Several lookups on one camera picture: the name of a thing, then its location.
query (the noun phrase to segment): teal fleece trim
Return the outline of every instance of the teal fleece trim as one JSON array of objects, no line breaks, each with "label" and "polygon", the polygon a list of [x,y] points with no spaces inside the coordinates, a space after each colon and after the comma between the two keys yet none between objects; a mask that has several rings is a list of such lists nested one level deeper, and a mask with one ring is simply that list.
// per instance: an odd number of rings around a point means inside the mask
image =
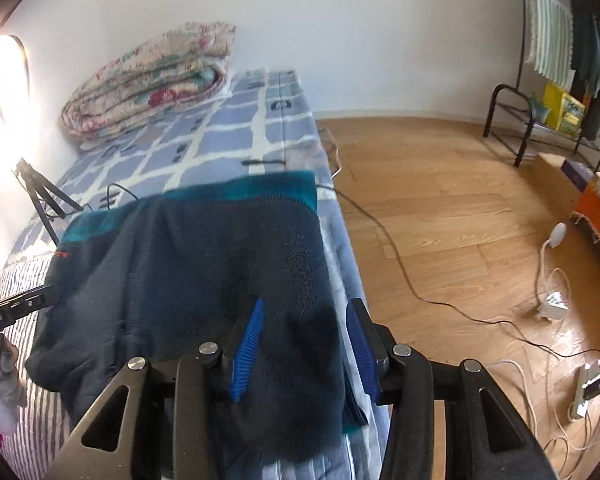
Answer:
[{"label": "teal fleece trim", "polygon": [[131,213],[160,200],[203,203],[238,202],[254,198],[295,200],[316,214],[318,210],[315,176],[311,171],[283,171],[244,176],[228,182],[172,189],[115,209],[82,214],[69,225],[62,236],[61,244],[82,242],[87,238],[114,231]]}]

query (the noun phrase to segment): baseboard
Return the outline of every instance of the baseboard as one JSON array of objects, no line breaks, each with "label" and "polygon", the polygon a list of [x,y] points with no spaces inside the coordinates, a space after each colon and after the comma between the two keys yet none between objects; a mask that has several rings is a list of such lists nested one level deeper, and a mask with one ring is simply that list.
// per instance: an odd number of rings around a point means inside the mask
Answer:
[{"label": "baseboard", "polygon": [[484,124],[486,117],[476,117],[464,114],[450,114],[430,110],[405,110],[403,108],[372,108],[357,110],[323,110],[314,112],[314,119],[357,119],[367,117],[419,117],[423,119],[440,119],[459,121],[462,123]]}]

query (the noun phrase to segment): power strip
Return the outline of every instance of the power strip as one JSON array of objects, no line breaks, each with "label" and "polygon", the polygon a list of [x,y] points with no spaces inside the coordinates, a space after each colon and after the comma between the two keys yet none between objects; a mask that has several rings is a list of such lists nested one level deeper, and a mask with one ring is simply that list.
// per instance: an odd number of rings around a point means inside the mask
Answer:
[{"label": "power strip", "polygon": [[600,381],[600,359],[592,365],[584,363],[578,373],[576,393],[569,410],[570,420],[580,420],[587,414],[589,401],[585,399],[585,390]]}]

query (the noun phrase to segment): yellow box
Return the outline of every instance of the yellow box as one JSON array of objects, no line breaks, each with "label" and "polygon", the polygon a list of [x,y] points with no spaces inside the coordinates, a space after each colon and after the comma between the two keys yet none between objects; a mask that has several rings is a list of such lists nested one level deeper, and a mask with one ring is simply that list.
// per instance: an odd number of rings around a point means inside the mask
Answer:
[{"label": "yellow box", "polygon": [[549,108],[549,116],[546,119],[548,127],[573,139],[578,137],[586,113],[584,104],[551,82],[544,87],[542,104]]}]

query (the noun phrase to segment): metal screw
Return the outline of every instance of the metal screw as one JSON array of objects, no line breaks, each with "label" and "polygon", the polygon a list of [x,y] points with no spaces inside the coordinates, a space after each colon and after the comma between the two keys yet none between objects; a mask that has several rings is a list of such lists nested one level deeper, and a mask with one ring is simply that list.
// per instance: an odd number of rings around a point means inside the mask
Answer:
[{"label": "metal screw", "polygon": [[467,359],[464,362],[464,369],[467,372],[479,372],[480,370],[482,370],[482,367],[480,366],[480,363],[478,361],[476,361],[475,359]]},{"label": "metal screw", "polygon": [[397,344],[394,345],[394,354],[400,357],[407,357],[411,355],[411,347],[409,345]]},{"label": "metal screw", "polygon": [[146,359],[144,357],[132,357],[126,365],[130,370],[142,370],[146,365]]},{"label": "metal screw", "polygon": [[202,355],[212,355],[218,351],[218,345],[213,341],[207,341],[206,343],[202,343],[202,345],[200,345],[198,351]]}]

